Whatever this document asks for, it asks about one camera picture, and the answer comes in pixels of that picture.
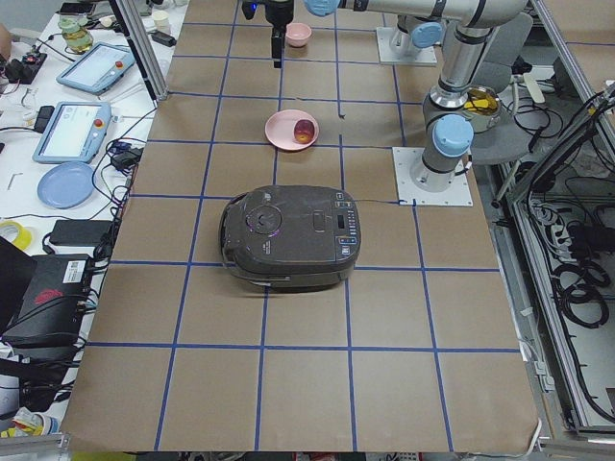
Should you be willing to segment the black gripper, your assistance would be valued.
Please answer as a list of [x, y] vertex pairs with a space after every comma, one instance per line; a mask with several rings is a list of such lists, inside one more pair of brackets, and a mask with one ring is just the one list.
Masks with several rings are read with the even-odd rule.
[[293, 0], [267, 0], [266, 20], [273, 26], [271, 59], [275, 68], [283, 67], [284, 29], [293, 20]]

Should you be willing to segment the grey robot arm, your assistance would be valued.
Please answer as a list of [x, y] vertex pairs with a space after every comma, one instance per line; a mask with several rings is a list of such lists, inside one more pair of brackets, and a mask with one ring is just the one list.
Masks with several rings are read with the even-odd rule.
[[387, 12], [428, 19], [453, 20], [455, 32], [444, 58], [438, 83], [423, 103], [426, 147], [410, 168], [412, 181], [429, 192], [450, 186], [462, 156], [468, 153], [474, 132], [461, 110], [493, 30], [515, 18], [524, 1], [306, 1], [307, 10], [327, 16], [338, 9]]
[[[271, 25], [271, 56], [275, 68], [281, 68], [284, 47], [303, 48], [311, 38], [307, 24], [294, 22], [293, 1], [243, 1], [244, 17], [251, 20], [259, 5]], [[440, 22], [399, 14], [395, 27], [376, 29], [379, 59], [382, 64], [436, 66], [434, 47], [443, 37]]]

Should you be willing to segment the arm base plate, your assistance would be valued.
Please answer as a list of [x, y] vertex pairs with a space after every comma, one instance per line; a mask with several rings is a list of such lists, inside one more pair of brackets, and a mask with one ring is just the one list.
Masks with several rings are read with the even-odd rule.
[[399, 28], [379, 27], [376, 30], [380, 63], [412, 66], [436, 66], [434, 44], [439, 29], [435, 32], [416, 27], [404, 33]]
[[403, 206], [472, 206], [462, 161], [452, 172], [435, 173], [423, 163], [423, 152], [423, 148], [392, 148], [398, 202]]

